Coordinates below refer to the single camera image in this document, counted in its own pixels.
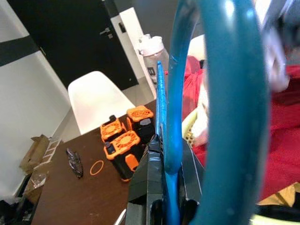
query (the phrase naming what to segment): wooden table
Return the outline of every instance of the wooden table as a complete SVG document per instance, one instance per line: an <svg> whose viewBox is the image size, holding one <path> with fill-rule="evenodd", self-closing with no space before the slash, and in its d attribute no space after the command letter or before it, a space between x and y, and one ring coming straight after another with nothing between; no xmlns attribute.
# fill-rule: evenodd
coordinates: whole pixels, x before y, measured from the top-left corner
<svg viewBox="0 0 300 225"><path fill-rule="evenodd" d="M155 106L155 101L146 105L154 115ZM120 120L126 124L126 116ZM97 128L57 148L32 225L113 225L126 208L129 185L120 180L103 147ZM69 167L66 148L79 153L82 179ZM98 160L104 161L104 167L91 176L90 168Z"/></svg>

